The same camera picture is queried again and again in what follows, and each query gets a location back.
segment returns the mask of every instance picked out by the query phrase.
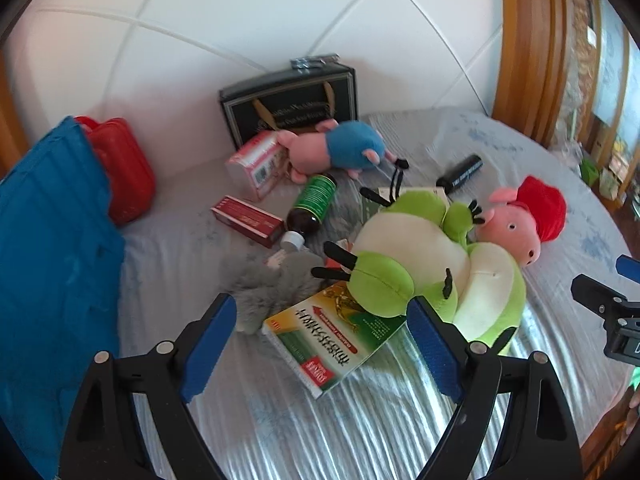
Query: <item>brown glass bottle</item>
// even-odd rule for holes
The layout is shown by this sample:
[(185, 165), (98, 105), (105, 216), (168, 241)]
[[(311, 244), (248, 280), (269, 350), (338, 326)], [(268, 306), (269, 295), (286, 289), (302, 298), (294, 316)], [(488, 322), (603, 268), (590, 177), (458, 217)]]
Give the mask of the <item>brown glass bottle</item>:
[(309, 177), (285, 220), (287, 232), (280, 241), (284, 250), (299, 251), (306, 238), (318, 232), (337, 186), (335, 179), (327, 173)]

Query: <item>peppa pig plush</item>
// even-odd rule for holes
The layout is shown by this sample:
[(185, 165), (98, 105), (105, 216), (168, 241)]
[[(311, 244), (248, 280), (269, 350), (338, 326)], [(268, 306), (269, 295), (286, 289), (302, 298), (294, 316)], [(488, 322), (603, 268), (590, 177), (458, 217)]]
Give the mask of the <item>peppa pig plush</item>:
[(289, 130), (278, 132), (278, 142), (289, 150), (290, 176), (304, 184), (306, 176), (329, 168), (347, 170), (356, 179), (362, 170), (374, 168), (383, 157), (395, 162), (397, 157), (385, 148), (380, 134), (360, 121), (338, 124), (329, 119), (316, 124), (318, 132), (297, 135)]
[(540, 257), (540, 244), (558, 238), (566, 219), (566, 202), (560, 190), (529, 175), (517, 189), (501, 187), (489, 197), (500, 203), (476, 227), (479, 242), (505, 248), (521, 267)]

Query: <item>plush antenna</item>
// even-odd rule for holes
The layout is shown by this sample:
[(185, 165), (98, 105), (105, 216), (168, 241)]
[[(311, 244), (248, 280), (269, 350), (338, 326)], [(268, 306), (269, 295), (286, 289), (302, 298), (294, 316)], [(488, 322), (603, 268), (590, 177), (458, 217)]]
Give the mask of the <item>plush antenna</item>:
[(353, 268), (356, 266), (358, 257), (355, 254), (343, 249), (339, 245), (336, 245), (333, 242), (325, 242), (323, 248), (324, 254), (326, 254), (329, 258), (335, 260), (342, 266), (347, 267), (347, 269), (353, 270)]
[(311, 269), (311, 275), (321, 280), (342, 280), (348, 282), (351, 275), (340, 269), (327, 269), (326, 267), (314, 267)]
[(471, 211), (471, 217), (473, 219), (473, 223), (476, 225), (484, 224), (485, 220), (481, 216), (478, 216), (482, 213), (482, 208), (478, 205), (478, 200), (472, 200), (471, 204), (469, 204), (469, 211)]
[(389, 187), (389, 200), (391, 200), (392, 203), (398, 200), (400, 196), (404, 170), (409, 169), (409, 162), (405, 158), (398, 158), (394, 163), (394, 167), (394, 174), (391, 177), (391, 186)]
[(491, 347), (495, 353), (501, 351), (507, 343), (511, 341), (511, 338), (516, 333), (517, 328), (514, 326), (510, 326), (509, 328), (502, 331), (502, 333), (498, 336), (498, 339), (494, 341), (494, 345)]
[(375, 202), (376, 204), (379, 204), (382, 207), (389, 207), (391, 205), (391, 202), (389, 202), (389, 200), (387, 200), (386, 198), (382, 198), (378, 193), (373, 191), (370, 187), (361, 187), (360, 194), (367, 200), (371, 200), (372, 202)]

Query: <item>green label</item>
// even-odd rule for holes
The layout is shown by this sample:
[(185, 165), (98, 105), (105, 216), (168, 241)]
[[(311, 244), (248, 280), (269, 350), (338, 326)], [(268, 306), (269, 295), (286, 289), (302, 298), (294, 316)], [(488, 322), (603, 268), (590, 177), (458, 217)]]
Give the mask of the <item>green label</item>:
[(305, 340), (305, 337), (300, 333), (300, 330), (283, 332), (278, 334), (278, 338), (300, 365), (309, 361), (309, 359), (316, 355), (314, 350)]
[(314, 175), (309, 178), (305, 189), (298, 196), (294, 208), (311, 211), (320, 221), (324, 219), (326, 211), (335, 193), (334, 181), (324, 175)]
[(404, 325), (406, 316), (378, 317), (369, 312), (355, 312), (349, 321), (358, 327), (358, 339), (373, 353)]

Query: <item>metal screw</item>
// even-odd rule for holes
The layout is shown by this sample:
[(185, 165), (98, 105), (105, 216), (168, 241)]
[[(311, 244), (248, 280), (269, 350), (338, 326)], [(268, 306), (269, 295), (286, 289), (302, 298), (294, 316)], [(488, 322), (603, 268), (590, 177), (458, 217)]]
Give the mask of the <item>metal screw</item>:
[(533, 352), (533, 360), (541, 365), (549, 362), (549, 357), (544, 352)]
[(171, 341), (162, 341), (156, 345), (156, 352), (159, 354), (170, 354), (174, 351), (174, 344)]
[(471, 345), (469, 345), (469, 349), (478, 355), (486, 354), (488, 350), (487, 346), (481, 341), (473, 341)]
[(109, 360), (109, 352), (107, 352), (106, 350), (100, 350), (95, 356), (94, 356), (94, 362), (96, 364), (101, 365), (102, 363), (105, 363)]

